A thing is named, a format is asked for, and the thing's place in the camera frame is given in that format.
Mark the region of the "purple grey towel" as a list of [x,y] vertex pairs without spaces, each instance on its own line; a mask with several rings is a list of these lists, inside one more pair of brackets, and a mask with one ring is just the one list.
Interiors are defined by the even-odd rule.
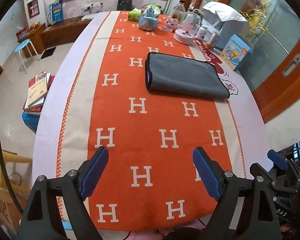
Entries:
[[148,90],[209,99],[230,97],[212,64],[163,53],[148,53],[145,84]]

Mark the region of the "orange H-pattern table runner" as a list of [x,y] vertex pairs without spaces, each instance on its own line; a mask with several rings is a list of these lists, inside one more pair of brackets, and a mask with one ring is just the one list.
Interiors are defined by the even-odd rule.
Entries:
[[146,33],[126,12],[109,14],[96,42],[106,42],[90,118],[88,152],[104,146],[109,160],[89,198],[99,229],[138,231],[173,226],[211,213],[211,198],[193,164],[201,146],[230,168],[216,104],[150,92],[146,59],[154,53],[194,59],[171,33]]

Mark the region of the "blue plastic stool under books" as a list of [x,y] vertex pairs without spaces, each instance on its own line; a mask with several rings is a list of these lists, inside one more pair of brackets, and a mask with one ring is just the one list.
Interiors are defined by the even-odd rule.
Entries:
[[37,132],[37,127],[39,123],[39,115],[27,114],[25,112],[22,113],[21,118],[24,124],[33,132]]

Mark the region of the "stack of books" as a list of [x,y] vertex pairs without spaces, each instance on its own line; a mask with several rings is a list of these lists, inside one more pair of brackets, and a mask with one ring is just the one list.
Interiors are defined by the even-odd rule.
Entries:
[[27,98],[23,105],[24,113],[40,115],[54,78],[51,73],[43,71],[29,81]]

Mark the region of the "blue children's book box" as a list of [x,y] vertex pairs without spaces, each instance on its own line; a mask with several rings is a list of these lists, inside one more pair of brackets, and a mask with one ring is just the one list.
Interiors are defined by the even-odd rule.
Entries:
[[254,45],[243,35],[234,34],[221,52],[221,58],[232,69],[237,70],[244,58],[253,52]]

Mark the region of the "black floor scale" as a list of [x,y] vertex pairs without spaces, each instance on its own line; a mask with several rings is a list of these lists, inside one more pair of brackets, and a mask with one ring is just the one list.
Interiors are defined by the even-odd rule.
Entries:
[[56,49],[56,47],[51,47],[51,48],[48,48],[48,49],[44,50],[44,52],[42,53],[40,59],[42,60],[44,58],[52,56],[55,52],[55,49]]

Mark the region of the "blue round stool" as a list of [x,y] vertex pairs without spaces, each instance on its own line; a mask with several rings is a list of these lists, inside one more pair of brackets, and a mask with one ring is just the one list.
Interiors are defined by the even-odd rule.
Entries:
[[33,42],[26,38],[25,40],[21,41],[14,49],[14,54],[17,58],[17,63],[19,64],[20,69],[27,74],[27,67],[26,67],[26,55],[29,57],[36,57],[40,60],[40,55],[36,50]]

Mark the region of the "white pill bottle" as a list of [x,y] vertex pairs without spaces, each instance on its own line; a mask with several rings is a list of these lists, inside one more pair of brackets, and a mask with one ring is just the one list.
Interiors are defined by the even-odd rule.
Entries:
[[208,27],[205,25],[200,26],[200,28],[197,31],[196,39],[203,41],[204,37],[206,36],[206,33],[208,31]]

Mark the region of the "wooden TV cabinet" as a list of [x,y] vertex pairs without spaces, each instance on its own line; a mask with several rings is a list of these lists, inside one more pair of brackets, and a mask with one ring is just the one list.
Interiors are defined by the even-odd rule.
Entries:
[[75,42],[90,22],[70,18],[49,27],[42,23],[29,31],[18,42],[20,43],[29,38],[38,54],[41,54],[47,48]]

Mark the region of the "red snack bag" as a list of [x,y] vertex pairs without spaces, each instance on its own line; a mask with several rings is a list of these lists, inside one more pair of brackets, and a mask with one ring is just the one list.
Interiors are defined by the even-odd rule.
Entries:
[[16,32],[18,41],[21,40],[23,37],[25,37],[28,34],[28,32],[29,32],[28,27],[18,27]]

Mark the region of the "white water dispenser appliance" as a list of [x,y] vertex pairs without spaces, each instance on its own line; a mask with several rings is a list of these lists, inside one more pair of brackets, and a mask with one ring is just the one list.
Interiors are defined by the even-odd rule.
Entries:
[[203,41],[206,43],[213,33],[218,34],[216,47],[223,49],[232,35],[249,34],[250,24],[245,17],[233,7],[221,2],[209,2],[203,6],[202,26],[207,27]]

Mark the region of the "pink glass dome music box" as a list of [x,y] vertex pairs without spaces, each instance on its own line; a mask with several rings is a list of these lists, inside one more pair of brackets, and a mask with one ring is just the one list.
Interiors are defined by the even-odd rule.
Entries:
[[193,44],[197,29],[202,21],[201,15],[202,12],[199,9],[187,11],[178,29],[174,32],[173,38],[187,46]]

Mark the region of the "white router box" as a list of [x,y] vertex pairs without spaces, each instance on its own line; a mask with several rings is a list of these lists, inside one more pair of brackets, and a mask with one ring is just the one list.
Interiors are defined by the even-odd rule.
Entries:
[[91,20],[93,20],[96,16],[97,16],[97,14],[87,14],[87,15],[84,15],[84,16],[81,18],[81,21],[82,21],[82,22],[85,22],[85,21],[91,21]]

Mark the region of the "blue castle snow globe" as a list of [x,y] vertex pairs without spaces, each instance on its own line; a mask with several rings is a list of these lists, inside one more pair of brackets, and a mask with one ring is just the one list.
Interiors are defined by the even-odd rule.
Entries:
[[141,8],[139,28],[144,31],[155,31],[158,27],[158,18],[161,14],[161,7],[156,3],[148,3]]

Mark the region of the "black small heater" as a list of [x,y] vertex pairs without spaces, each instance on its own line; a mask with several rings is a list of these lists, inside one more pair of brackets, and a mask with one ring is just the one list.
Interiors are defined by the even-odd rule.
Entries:
[[131,11],[132,10],[132,0],[118,0],[117,10],[118,11]]

